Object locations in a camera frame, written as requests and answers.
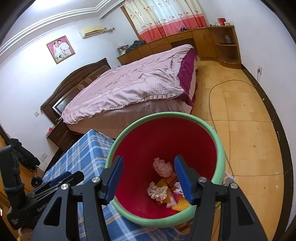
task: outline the screw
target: screw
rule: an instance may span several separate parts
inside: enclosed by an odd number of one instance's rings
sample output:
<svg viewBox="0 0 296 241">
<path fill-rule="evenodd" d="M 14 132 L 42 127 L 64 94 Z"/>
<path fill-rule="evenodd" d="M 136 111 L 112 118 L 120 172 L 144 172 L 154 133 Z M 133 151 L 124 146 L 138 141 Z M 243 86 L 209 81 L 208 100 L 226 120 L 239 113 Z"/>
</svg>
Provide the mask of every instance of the screw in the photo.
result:
<svg viewBox="0 0 296 241">
<path fill-rule="evenodd" d="M 205 183 L 207 181 L 207 179 L 205 177 L 199 177 L 198 181 L 201 183 Z"/>
<path fill-rule="evenodd" d="M 93 178 L 91 179 L 91 181 L 92 181 L 93 183 L 98 183 L 100 180 L 101 180 L 101 179 L 100 179 L 99 177 L 93 177 Z"/>
<path fill-rule="evenodd" d="M 230 187 L 233 189 L 237 189 L 239 186 L 236 183 L 230 183 Z"/>
<path fill-rule="evenodd" d="M 66 190 L 68 187 L 69 187 L 69 185 L 66 184 L 66 183 L 64 183 L 64 184 L 61 185 L 61 189 L 62 190 Z"/>
</svg>

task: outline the tiled floor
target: tiled floor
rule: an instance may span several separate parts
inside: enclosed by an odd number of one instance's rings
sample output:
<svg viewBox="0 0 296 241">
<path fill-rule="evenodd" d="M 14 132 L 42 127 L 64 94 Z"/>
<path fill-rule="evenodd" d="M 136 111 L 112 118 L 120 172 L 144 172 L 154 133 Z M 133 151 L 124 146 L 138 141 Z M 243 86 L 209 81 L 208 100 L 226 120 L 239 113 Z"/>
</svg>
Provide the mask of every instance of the tiled floor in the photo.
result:
<svg viewBox="0 0 296 241">
<path fill-rule="evenodd" d="M 198 69 L 192 114 L 213 125 L 209 112 L 211 88 L 227 80 L 251 82 L 242 70 L 225 68 L 214 61 L 199 61 Z M 283 201 L 281 152 L 259 94 L 246 83 L 231 81 L 215 87 L 210 95 L 211 111 L 237 183 L 258 215 L 268 240 L 272 240 Z M 226 171 L 231 173 L 228 164 Z M 213 241 L 219 233 L 219 215 L 215 215 Z"/>
</svg>

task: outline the pink quilt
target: pink quilt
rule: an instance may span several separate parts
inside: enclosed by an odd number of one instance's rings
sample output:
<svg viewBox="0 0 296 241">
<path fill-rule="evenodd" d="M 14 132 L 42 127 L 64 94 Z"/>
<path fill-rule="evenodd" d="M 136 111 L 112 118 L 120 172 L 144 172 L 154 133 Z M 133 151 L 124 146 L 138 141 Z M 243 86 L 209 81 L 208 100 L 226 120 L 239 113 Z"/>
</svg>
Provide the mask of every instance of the pink quilt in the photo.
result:
<svg viewBox="0 0 296 241">
<path fill-rule="evenodd" d="M 139 61 L 110 69 L 82 90 L 65 108 L 67 124 L 153 99 L 173 99 L 184 93 L 178 73 L 191 45 L 182 45 Z"/>
</svg>

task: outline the black bag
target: black bag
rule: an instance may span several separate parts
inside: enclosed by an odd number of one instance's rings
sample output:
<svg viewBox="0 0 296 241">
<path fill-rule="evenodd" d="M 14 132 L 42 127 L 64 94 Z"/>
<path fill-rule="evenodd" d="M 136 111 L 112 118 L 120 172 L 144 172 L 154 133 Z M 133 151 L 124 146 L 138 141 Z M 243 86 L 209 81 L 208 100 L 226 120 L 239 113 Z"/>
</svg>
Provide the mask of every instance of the black bag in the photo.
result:
<svg viewBox="0 0 296 241">
<path fill-rule="evenodd" d="M 13 146 L 13 148 L 17 152 L 17 158 L 19 162 L 28 170 L 35 171 L 36 166 L 40 165 L 40 161 L 36 157 L 34 157 L 31 152 L 22 147 L 22 143 L 19 142 L 18 139 L 6 139 L 5 144 Z"/>
<path fill-rule="evenodd" d="M 146 44 L 146 41 L 144 40 L 135 40 L 133 42 L 133 44 L 131 46 L 129 46 L 129 48 L 126 50 L 126 53 L 136 49 L 137 47 L 140 47 L 141 45 L 144 45 Z"/>
</svg>

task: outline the wooden headboard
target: wooden headboard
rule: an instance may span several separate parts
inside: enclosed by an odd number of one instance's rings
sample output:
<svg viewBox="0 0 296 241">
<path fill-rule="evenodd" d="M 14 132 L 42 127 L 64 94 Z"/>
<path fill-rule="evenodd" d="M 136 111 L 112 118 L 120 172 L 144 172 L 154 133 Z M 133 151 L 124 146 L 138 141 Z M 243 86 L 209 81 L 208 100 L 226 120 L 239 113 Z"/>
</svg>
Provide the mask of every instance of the wooden headboard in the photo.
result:
<svg viewBox="0 0 296 241">
<path fill-rule="evenodd" d="M 107 59 L 83 66 L 69 74 L 41 106 L 41 110 L 56 125 L 63 110 L 73 98 L 101 74 L 111 69 Z"/>
</svg>

